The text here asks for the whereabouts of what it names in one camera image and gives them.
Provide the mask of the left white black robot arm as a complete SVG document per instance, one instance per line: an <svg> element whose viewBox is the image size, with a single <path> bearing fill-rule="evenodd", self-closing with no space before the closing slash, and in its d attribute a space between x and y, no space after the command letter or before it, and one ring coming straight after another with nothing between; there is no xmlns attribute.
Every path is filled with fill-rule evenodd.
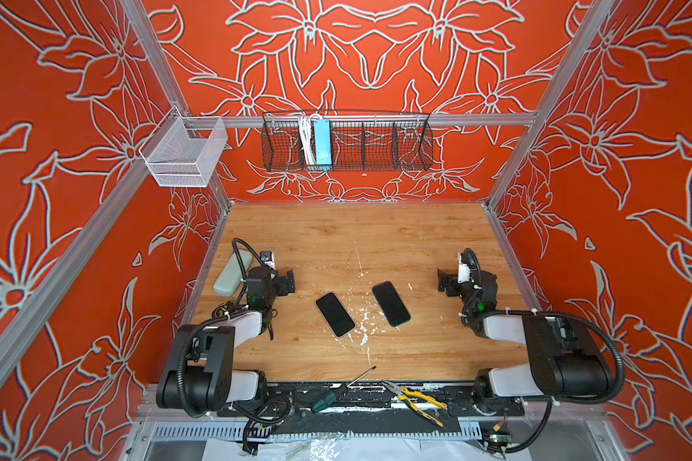
<svg viewBox="0 0 692 461"><path fill-rule="evenodd" d="M264 333L274 336L275 302L296 292L295 277L291 270L277 270L271 252L257 253L240 238L232 240L232 248L215 283L215 291L228 299L208 320L176 333L156 390L162 409L200 418L231 403L263 398L265 375L236 370L235 352Z"/></svg>

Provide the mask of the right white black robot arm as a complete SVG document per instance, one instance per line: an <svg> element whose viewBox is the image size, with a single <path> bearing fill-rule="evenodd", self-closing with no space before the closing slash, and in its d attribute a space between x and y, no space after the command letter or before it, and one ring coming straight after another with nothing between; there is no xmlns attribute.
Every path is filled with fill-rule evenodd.
<svg viewBox="0 0 692 461"><path fill-rule="evenodd" d="M436 271L437 291L461 301L459 320L482 339L525 348L520 365L485 368L473 382L471 400L482 413L500 403L547 401L600 405L625 384L626 366L612 338L599 326L573 314L500 309L497 277L482 269L470 249L457 256L457 271Z"/></svg>

